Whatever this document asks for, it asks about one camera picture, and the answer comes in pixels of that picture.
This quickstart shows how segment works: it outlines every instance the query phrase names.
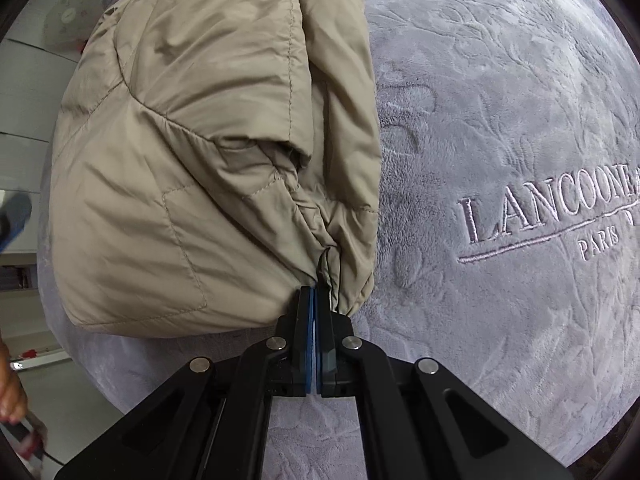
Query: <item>finger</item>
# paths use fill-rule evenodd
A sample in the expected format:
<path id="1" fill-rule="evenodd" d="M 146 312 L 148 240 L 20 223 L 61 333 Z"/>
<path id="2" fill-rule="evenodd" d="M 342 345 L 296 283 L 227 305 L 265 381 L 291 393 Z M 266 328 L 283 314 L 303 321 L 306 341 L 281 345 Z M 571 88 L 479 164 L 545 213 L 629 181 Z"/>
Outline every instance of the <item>finger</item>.
<path id="1" fill-rule="evenodd" d="M 0 399 L 7 388 L 11 373 L 12 370 L 9 366 L 9 350 L 5 344 L 0 344 Z"/>
<path id="2" fill-rule="evenodd" d="M 20 397 L 18 398 L 18 402 L 15 405 L 13 413 L 9 415 L 9 422 L 11 424 L 18 424 L 18 422 L 24 419 L 27 415 L 28 402 L 27 394 L 24 389 L 20 388 Z"/>
<path id="3" fill-rule="evenodd" d="M 0 417 L 4 420 L 7 420 L 15 409 L 15 405 L 20 399 L 20 391 L 20 379 L 18 374 L 13 373 L 9 378 L 2 400 L 0 400 Z"/>

